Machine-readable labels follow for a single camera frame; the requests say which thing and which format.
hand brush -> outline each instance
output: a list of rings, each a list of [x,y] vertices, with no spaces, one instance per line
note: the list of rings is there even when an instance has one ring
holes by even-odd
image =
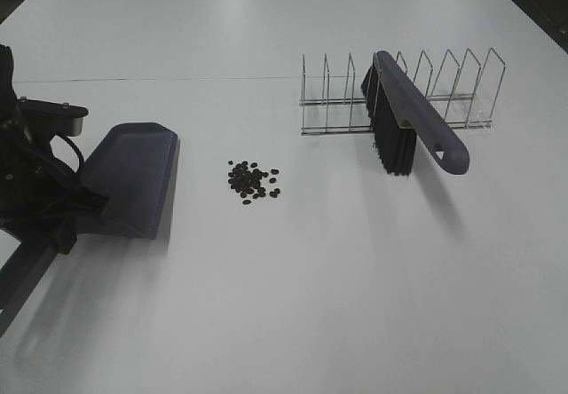
[[[374,54],[361,89],[388,173],[410,174],[416,135],[443,170],[455,175],[468,171],[468,149],[388,52]]]

brush handle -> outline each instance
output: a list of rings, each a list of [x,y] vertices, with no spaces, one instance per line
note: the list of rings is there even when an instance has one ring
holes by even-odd
[[[416,131],[440,168],[450,174],[465,174],[469,167],[468,149],[394,58],[387,51],[379,51],[373,56],[373,64],[398,125]]]

brush bristles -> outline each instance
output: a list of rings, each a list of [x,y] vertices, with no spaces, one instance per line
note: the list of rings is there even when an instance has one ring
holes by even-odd
[[[375,144],[384,168],[389,174],[410,174],[416,149],[416,131],[398,126],[383,86],[379,83],[375,66],[367,71],[361,89],[366,98]]]

wire dish rack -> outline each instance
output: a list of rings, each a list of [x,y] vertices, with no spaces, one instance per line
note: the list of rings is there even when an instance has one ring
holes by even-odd
[[[483,65],[468,48],[461,60],[446,50],[436,71],[431,58],[420,52],[413,74],[399,51],[395,58],[436,108],[450,128],[455,130],[489,129],[493,124],[495,103],[507,68],[494,48],[485,55]],[[360,85],[370,67],[356,71],[351,53],[345,75],[331,75],[324,54],[322,76],[307,76],[302,55],[302,135],[366,133],[371,130]]]

white table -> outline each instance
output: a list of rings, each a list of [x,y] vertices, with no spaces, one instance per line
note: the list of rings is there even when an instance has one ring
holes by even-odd
[[[181,139],[170,236],[58,256],[0,339],[3,394],[566,392],[568,57],[509,0],[27,0],[0,42],[20,95],[90,109],[85,154],[119,122]],[[508,72],[466,176],[299,136],[302,52],[467,46]],[[243,207],[229,159],[281,197]]]

